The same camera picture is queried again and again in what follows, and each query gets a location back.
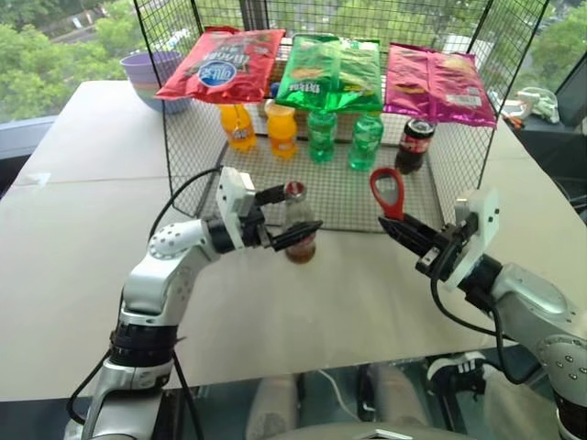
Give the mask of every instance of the sneaker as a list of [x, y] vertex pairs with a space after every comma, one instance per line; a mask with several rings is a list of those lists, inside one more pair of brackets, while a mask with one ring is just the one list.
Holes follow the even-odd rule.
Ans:
[[438, 394], [459, 391], [484, 394], [485, 380], [495, 371], [491, 365], [484, 364], [484, 360], [485, 356], [479, 351], [436, 359], [426, 373], [431, 390]]

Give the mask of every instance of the green chip bag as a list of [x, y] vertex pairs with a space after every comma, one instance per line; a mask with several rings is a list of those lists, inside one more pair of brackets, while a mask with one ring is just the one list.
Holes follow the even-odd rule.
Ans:
[[276, 102], [305, 110], [381, 112], [379, 43], [295, 36]]
[[341, 47], [336, 111], [381, 112], [379, 42], [342, 39]]
[[322, 110], [336, 90], [340, 41], [334, 36], [296, 35], [275, 102]]

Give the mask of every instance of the white table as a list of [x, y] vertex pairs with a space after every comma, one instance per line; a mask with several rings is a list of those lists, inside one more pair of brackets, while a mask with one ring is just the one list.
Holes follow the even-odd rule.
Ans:
[[[488, 253], [587, 310], [587, 230], [505, 126], [483, 184], [502, 204]], [[82, 84], [0, 203], [0, 400], [64, 397], [87, 374], [168, 196], [161, 115], [126, 82]], [[191, 385], [493, 345], [440, 314], [416, 257], [387, 236], [323, 231], [317, 245], [303, 266], [251, 249], [204, 270], [178, 345]]]

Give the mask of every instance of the wire basket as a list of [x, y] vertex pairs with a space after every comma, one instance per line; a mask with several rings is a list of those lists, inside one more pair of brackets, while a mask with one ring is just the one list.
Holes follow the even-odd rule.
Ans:
[[[230, 25], [245, 30], [284, 28], [271, 77], [279, 81], [287, 61], [290, 37], [296, 32], [331, 32], [341, 37], [381, 42], [382, 78], [390, 42], [436, 50], [469, 52], [476, 64], [496, 117], [534, 37], [548, 0], [135, 0], [138, 20], [153, 52], [175, 50], [186, 55], [207, 26]], [[172, 72], [153, 63], [164, 83]], [[290, 180], [308, 188], [307, 199], [324, 228], [382, 232], [381, 209], [369, 189], [369, 173], [350, 170], [347, 150], [358, 115], [339, 115], [335, 158], [315, 164], [307, 155], [305, 113], [296, 112], [299, 151], [294, 159], [274, 158], [266, 138], [262, 104], [247, 104], [258, 135], [256, 149], [237, 153], [227, 147], [214, 105], [192, 101], [181, 113], [163, 106], [165, 151], [173, 192], [198, 171], [225, 164], [251, 174], [262, 189]], [[382, 115], [385, 126], [377, 166], [393, 166], [407, 117]], [[481, 185], [494, 130], [459, 124], [437, 126], [424, 167], [405, 177], [404, 210], [433, 227], [454, 221], [457, 196]], [[215, 179], [197, 181], [174, 207], [190, 216], [214, 213]], [[282, 211], [265, 211], [280, 225]]]

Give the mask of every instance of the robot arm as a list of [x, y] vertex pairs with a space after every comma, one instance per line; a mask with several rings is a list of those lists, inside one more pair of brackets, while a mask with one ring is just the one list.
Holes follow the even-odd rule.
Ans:
[[221, 219], [167, 225], [150, 238], [147, 255], [124, 285], [110, 354], [100, 370], [83, 440], [109, 435], [151, 439], [162, 387], [172, 373], [177, 329], [199, 272], [231, 250], [281, 250], [320, 227], [321, 222], [308, 222], [272, 236], [260, 207], [284, 198], [282, 186], [255, 192], [247, 173], [225, 167], [216, 193]]
[[[537, 357], [555, 393], [561, 438], [585, 440], [587, 312], [550, 282], [483, 254], [499, 225], [494, 192], [472, 192], [457, 201], [455, 212], [457, 225], [445, 225], [440, 232], [408, 214], [381, 216], [380, 223], [420, 257], [417, 270], [464, 291], [467, 301], [498, 319], [504, 334]], [[456, 249], [454, 255], [443, 258], [451, 249]]]

